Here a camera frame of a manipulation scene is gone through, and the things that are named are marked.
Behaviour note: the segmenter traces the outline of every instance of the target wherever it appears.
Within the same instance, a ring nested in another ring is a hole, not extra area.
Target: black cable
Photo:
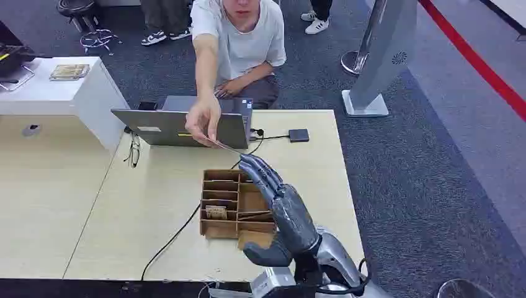
[[[145,266],[145,268],[143,270],[143,274],[141,275],[141,281],[145,280],[146,270],[148,270],[148,267],[150,266],[150,264],[163,252],[163,250],[165,248],[168,247],[168,245],[170,245],[170,243],[172,243],[177,238],[177,236],[179,236],[179,234],[184,230],[184,228],[186,228],[188,223],[195,216],[195,214],[197,213],[197,211],[199,210],[200,207],[201,207],[201,203],[199,205],[197,205],[197,207],[195,208],[195,210],[192,213],[192,215],[190,215],[190,218],[188,218],[186,223],[184,223],[184,225],[177,231],[177,233],[148,261],[148,264],[146,264],[146,266]]]
[[[325,290],[325,289],[320,288],[320,286],[316,286],[317,287],[316,292],[321,293],[321,294],[327,294],[327,295],[346,295],[346,294],[359,294],[359,293],[363,294],[363,290],[365,289],[365,286],[369,283],[372,277],[371,269],[369,268],[369,263],[366,261],[365,258],[360,261],[360,264],[358,265],[358,272],[360,273],[362,272],[362,265],[364,263],[367,267],[367,276],[365,277],[364,280],[360,278],[359,286],[351,287],[350,289],[342,290],[342,291]]]
[[[259,140],[259,144],[257,144],[256,149],[252,150],[250,153],[248,153],[248,155],[251,155],[251,154],[253,154],[254,152],[256,152],[256,150],[259,149],[259,147],[261,146],[261,143],[263,143],[263,140],[265,140],[265,132],[263,132],[263,130],[261,130],[261,138],[258,138],[258,140]],[[230,169],[235,168],[240,162],[241,162],[241,159],[239,159],[238,162],[236,162],[236,163],[232,166],[232,168],[230,168]]]
[[[290,136],[289,135],[278,135],[276,137],[253,138],[251,140],[272,140],[272,139],[275,139],[275,138],[290,138]]]

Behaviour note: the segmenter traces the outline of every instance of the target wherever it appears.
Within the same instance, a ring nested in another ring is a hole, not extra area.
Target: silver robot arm
[[[243,249],[254,264],[273,268],[267,268],[254,281],[256,286],[263,285],[261,288],[265,289],[262,292],[253,289],[254,298],[291,297],[293,294],[302,297],[391,297],[374,285],[370,276],[364,277],[358,271],[334,235],[318,233],[299,193],[293,186],[284,184],[263,159],[243,154],[239,168],[260,189],[278,228],[268,249],[255,243],[247,243]],[[283,275],[282,269],[277,269],[288,267],[292,260],[296,264],[293,283]]]

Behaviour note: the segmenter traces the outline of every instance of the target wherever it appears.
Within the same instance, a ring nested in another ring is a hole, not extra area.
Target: laptop lid
[[[112,113],[146,143],[157,146],[204,147],[193,140],[184,125],[186,112],[112,109]],[[222,114],[218,139],[236,149],[247,149],[245,124],[241,114]]]
[[[192,108],[197,96],[167,96],[162,111],[188,112]],[[245,126],[245,136],[250,142],[250,128],[252,124],[252,99],[247,97],[234,97],[219,99],[222,114],[241,114]]]

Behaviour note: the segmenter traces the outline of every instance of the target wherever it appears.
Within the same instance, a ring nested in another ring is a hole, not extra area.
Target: white sneaker
[[[305,29],[305,33],[318,34],[327,28],[329,28],[329,20],[323,21],[315,18],[314,22],[309,27],[307,27],[307,29]]]
[[[170,37],[171,40],[182,39],[190,35],[192,35],[190,28],[185,29],[179,33],[168,33],[168,36]]]
[[[162,42],[166,39],[166,34],[164,31],[159,30],[158,32],[151,32],[145,39],[141,41],[142,45],[154,45],[156,43]]]
[[[309,11],[306,14],[302,14],[301,19],[305,22],[314,22],[316,19],[316,13],[314,11]]]

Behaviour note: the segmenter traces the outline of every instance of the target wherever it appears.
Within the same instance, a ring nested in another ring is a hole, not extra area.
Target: floor
[[[433,2],[526,98],[526,43],[514,41],[513,29],[477,0]],[[51,1],[8,6],[0,19],[36,51],[83,55],[78,33]],[[526,201],[521,191],[526,159],[520,154],[526,124],[420,7],[416,56],[384,93],[391,115],[350,119],[340,91],[350,88],[354,78],[338,61],[358,48],[370,1],[335,0],[331,27],[315,36],[303,33],[306,24],[298,16],[308,9],[307,0],[283,1],[282,9],[288,61],[277,71],[281,95],[276,108],[334,109],[375,282],[395,297],[416,298],[432,297],[448,279],[467,278],[496,297],[526,297],[526,219],[520,212]],[[115,45],[115,56],[105,55],[103,61],[131,106],[195,94],[189,40],[145,48],[140,45],[144,26],[137,7],[104,12],[104,25],[124,44]],[[0,293],[44,297],[38,290],[49,289],[45,297],[72,297],[73,287],[82,297],[170,295],[166,287],[160,290],[162,284],[102,283],[76,287],[67,281],[0,281]],[[195,297],[197,288],[181,293]]]

